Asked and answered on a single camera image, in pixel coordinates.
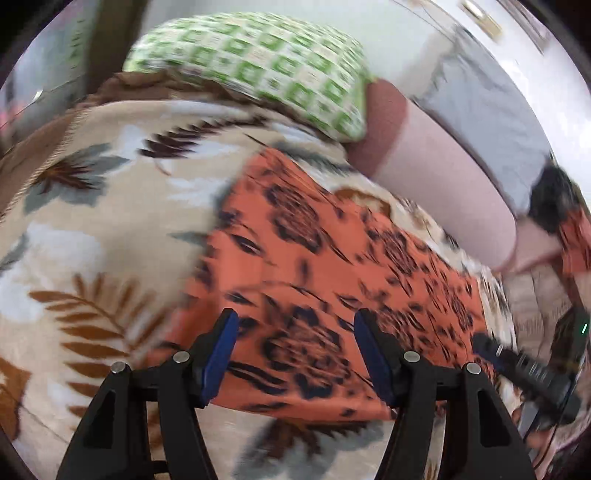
beige blanket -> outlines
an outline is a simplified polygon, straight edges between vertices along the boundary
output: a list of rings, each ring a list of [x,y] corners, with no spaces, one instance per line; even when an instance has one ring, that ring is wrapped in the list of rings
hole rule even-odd
[[[229,103],[125,101],[71,115],[0,225],[0,424],[40,480],[55,478],[108,365],[141,366],[166,328],[218,201],[261,143],[283,150],[327,190],[388,210],[454,268],[478,275],[489,330],[515,345],[490,271],[451,245],[418,206],[356,173],[339,144],[275,112]],[[179,132],[192,143],[175,143]],[[512,388],[502,392],[511,409]],[[296,466],[298,476],[367,478],[391,429],[300,425],[215,406],[199,419],[222,479],[295,478]],[[435,427],[429,479],[444,422]],[[161,456],[157,421],[150,429]],[[311,451],[318,455],[309,458]]]
[[[573,282],[576,282],[576,295],[588,310],[591,307],[589,280],[591,275],[584,273],[577,275]],[[573,306],[563,280],[553,265],[545,263],[504,278],[503,284],[515,323],[519,349],[547,363],[556,326]],[[558,427],[552,443],[553,451],[576,443],[591,424],[591,359],[588,350],[575,392],[582,400],[579,414],[573,423]]]

brown fern print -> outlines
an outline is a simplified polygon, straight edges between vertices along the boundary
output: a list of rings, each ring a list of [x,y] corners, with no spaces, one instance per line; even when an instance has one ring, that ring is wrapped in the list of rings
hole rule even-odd
[[[160,411],[158,404],[150,402],[148,404],[148,440],[152,451],[162,446],[162,434],[160,432]]]
[[[220,134],[222,130],[230,127],[264,127],[264,118],[253,116],[248,120],[221,120],[215,123],[204,122],[201,125],[188,125],[185,128],[176,127],[174,130],[163,134],[155,134],[151,139],[145,140],[145,148],[138,152],[144,157],[154,158],[156,167],[164,174],[165,171],[156,159],[161,158],[185,158],[193,145],[205,135]]]
[[[152,334],[168,318],[171,306],[160,307],[155,313],[150,307],[155,304],[156,293],[140,292],[139,282],[130,279],[119,285],[116,279],[100,273],[90,284],[80,274],[72,278],[75,294],[62,291],[37,290],[29,296],[54,312],[60,330],[76,341],[62,342],[61,346],[85,361],[68,362],[67,366],[93,380],[103,380],[109,374],[108,360],[125,358],[127,363],[138,366],[142,358],[138,351],[145,347]],[[132,336],[131,332],[139,331]],[[122,347],[114,348],[110,342],[117,340]],[[99,387],[89,382],[68,382],[70,388],[85,397],[94,397]],[[82,417],[84,406],[71,406],[70,412]]]
[[[425,471],[423,478],[424,480],[435,480],[437,478],[438,472],[439,469],[437,468],[437,465],[434,465],[433,462],[429,460],[427,463],[427,470]]]
[[[258,464],[269,459],[282,460],[296,444],[296,440],[302,441],[306,448],[306,455],[312,458],[314,455],[322,454],[322,446],[317,434],[323,433],[335,440],[336,433],[344,436],[359,434],[368,423],[367,421],[309,423],[298,419],[275,419],[270,422],[267,431],[252,449],[250,460]]]
[[[10,441],[18,437],[18,409],[30,376],[0,356],[0,427]]]

black cable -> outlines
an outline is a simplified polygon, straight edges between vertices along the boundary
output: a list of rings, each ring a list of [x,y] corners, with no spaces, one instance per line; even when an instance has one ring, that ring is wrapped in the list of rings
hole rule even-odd
[[[548,442],[548,446],[546,447],[546,451],[542,455],[542,458],[540,459],[540,461],[534,465],[534,471],[536,471],[540,467],[540,465],[544,462],[546,455],[548,455],[548,452],[550,451],[550,445],[552,445],[552,441],[554,440],[554,436],[556,435],[556,430],[558,430],[558,423],[554,426],[554,431],[552,432],[552,435],[550,436],[550,441]]]
[[[423,8],[423,10],[425,11],[425,13],[426,13],[426,14],[429,16],[429,18],[430,18],[431,20],[433,20],[433,21],[434,21],[434,22],[437,24],[437,26],[438,26],[439,28],[441,28],[441,30],[440,30],[440,32],[441,32],[441,33],[443,33],[443,32],[447,32],[447,30],[446,30],[445,28],[443,28],[443,25],[441,25],[441,24],[440,24],[440,23],[439,23],[437,20],[435,20],[435,19],[433,18],[433,16],[432,16],[432,15],[429,13],[429,11],[428,11],[428,10],[425,8],[425,5],[424,5],[424,3],[421,3],[421,7],[422,7],[422,8]]]
[[[538,463],[536,463],[534,465],[534,470],[537,470],[539,468],[539,466],[544,462],[546,455],[548,455],[548,452],[550,451],[550,446],[552,445],[552,441],[554,440],[554,437],[556,435],[556,431],[558,430],[558,425],[560,425],[560,422],[562,421],[562,418],[564,416],[564,412],[566,410],[566,405],[568,405],[570,397],[573,395],[574,388],[577,385],[577,378],[575,378],[573,380],[573,382],[570,384],[569,391],[567,392],[566,397],[564,399],[564,404],[562,406],[562,410],[560,410],[560,416],[558,417],[558,421],[556,422],[556,426],[554,427],[554,431],[552,432],[552,435],[550,436],[550,441],[548,442],[548,445],[546,446],[546,450],[545,450],[544,454],[542,455],[542,458],[538,461]]]
[[[451,38],[449,35],[446,35],[447,31],[441,26],[441,24],[439,22],[437,22],[430,14],[429,12],[427,12],[427,9],[425,7],[423,7],[423,10],[425,10],[425,12],[427,13],[427,15],[429,15],[429,17],[431,17],[431,19],[441,28],[441,30],[438,30],[437,27],[431,23],[429,23],[425,18],[421,17],[418,13],[416,13],[413,9],[407,7],[406,5],[400,3],[400,1],[398,0],[392,0],[393,3],[397,4],[399,7],[402,7],[406,10],[408,10],[409,12],[411,12],[415,17],[420,18],[421,20],[423,20],[427,25],[430,25],[431,27],[433,27],[435,30],[437,30],[441,35],[443,35],[444,37],[446,37],[450,42],[453,42],[453,38]]]

